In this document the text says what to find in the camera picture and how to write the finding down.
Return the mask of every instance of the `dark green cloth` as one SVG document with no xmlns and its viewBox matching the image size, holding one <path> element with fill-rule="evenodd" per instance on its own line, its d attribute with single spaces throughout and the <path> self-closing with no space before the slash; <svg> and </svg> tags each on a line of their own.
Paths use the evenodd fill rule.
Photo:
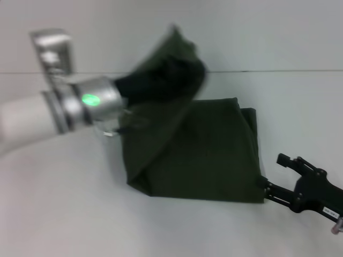
<svg viewBox="0 0 343 257">
<path fill-rule="evenodd" d="M 263 203 L 256 112 L 237 99 L 193 101 L 205 69 L 193 43 L 174 28 L 136 72 L 174 56 L 194 63 L 182 95 L 144 103 L 132 112 L 149 126 L 122 136 L 128 184 L 150 196 Z M 130 124 L 123 117 L 121 125 Z"/>
</svg>

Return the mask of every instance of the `green indicator light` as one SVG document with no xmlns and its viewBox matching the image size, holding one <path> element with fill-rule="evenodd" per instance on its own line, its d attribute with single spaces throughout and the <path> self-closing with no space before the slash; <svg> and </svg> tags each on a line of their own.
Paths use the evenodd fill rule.
<svg viewBox="0 0 343 257">
<path fill-rule="evenodd" d="M 91 105 L 91 106 L 97 106 L 100 104 L 100 98 L 98 98 L 95 95 L 85 94 L 82 96 L 82 101 L 85 104 Z"/>
</svg>

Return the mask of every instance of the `white label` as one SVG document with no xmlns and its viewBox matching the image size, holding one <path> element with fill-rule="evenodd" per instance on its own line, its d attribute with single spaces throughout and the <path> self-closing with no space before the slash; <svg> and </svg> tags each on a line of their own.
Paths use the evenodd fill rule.
<svg viewBox="0 0 343 257">
<path fill-rule="evenodd" d="M 330 210 L 329 208 L 324 207 L 323 212 L 329 214 L 330 216 L 334 218 L 339 218 L 339 214 L 335 213 L 334 211 Z"/>
</svg>

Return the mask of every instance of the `black clamp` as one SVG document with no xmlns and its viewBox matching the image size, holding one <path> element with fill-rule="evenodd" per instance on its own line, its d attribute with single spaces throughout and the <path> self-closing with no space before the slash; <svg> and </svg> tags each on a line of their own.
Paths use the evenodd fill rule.
<svg viewBox="0 0 343 257">
<path fill-rule="evenodd" d="M 295 213 L 316 211 L 336 223 L 332 233 L 336 235 L 343 232 L 343 190 L 327 180 L 327 172 L 301 157 L 291 160 L 290 157 L 279 154 L 277 163 L 295 170 L 301 178 L 292 192 L 261 176 L 258 185 L 265 189 L 265 198 L 287 206 Z"/>
</svg>

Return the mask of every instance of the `white wall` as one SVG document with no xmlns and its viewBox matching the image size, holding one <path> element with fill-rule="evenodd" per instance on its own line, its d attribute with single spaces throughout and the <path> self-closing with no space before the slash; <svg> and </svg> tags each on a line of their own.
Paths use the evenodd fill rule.
<svg viewBox="0 0 343 257">
<path fill-rule="evenodd" d="M 211 71 L 200 97 L 238 97 L 256 108 L 262 168 L 272 182 L 293 189 L 298 179 L 276 165 L 285 153 L 326 169 L 343 187 L 342 7 L 340 0 L 2 0 L 0 103 L 47 88 L 29 31 L 64 28 L 82 76 L 117 75 L 176 22 Z M 102 145 L 88 129 L 0 160 L 1 257 L 343 252 L 342 235 L 314 212 L 294 214 L 273 202 L 149 198 L 126 186 L 113 141 Z"/>
</svg>

